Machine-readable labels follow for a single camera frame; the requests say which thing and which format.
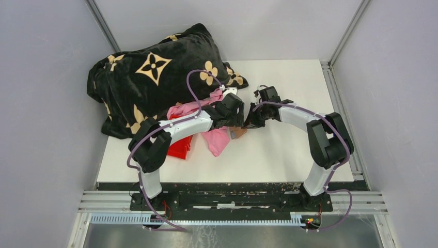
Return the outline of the tan leather card holder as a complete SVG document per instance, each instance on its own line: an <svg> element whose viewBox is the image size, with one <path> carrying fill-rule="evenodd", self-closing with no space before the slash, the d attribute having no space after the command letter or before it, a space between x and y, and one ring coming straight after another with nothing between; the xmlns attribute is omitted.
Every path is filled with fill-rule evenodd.
<svg viewBox="0 0 438 248"><path fill-rule="evenodd" d="M242 127L229 127L230 138L232 140L239 139L247 133L247 129Z"/></svg>

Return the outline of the red plastic bin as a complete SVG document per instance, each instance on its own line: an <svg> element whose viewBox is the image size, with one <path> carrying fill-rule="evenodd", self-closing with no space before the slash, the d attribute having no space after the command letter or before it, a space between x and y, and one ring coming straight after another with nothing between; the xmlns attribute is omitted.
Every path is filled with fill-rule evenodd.
<svg viewBox="0 0 438 248"><path fill-rule="evenodd" d="M191 142L192 142L193 136L185 137L177 142L174 142L167 152L168 156L179 158L186 160L187 154L191 149Z"/></svg>

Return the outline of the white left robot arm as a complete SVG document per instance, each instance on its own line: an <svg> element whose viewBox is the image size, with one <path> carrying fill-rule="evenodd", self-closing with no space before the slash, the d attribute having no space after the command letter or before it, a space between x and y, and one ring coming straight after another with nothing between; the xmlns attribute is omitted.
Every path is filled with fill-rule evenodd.
<svg viewBox="0 0 438 248"><path fill-rule="evenodd" d="M175 142L197 133L243 125L244 102L233 93L202 106L192 114L166 121L147 120L128 145L127 166L138 171L143 204L150 210L162 205L160 167Z"/></svg>

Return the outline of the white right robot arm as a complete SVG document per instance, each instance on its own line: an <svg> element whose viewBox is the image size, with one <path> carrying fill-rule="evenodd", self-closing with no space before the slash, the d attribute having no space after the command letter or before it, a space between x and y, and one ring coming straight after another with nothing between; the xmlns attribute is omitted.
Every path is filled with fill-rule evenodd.
<svg viewBox="0 0 438 248"><path fill-rule="evenodd" d="M335 170L348 162L354 151L343 118L336 112L323 115L283 100L273 86L259 86L254 96L256 102L250 104L244 128L262 128L267 120L276 120L307 133L314 163L301 185L298 203L305 211L313 210L319 204L318 196L327 192Z"/></svg>

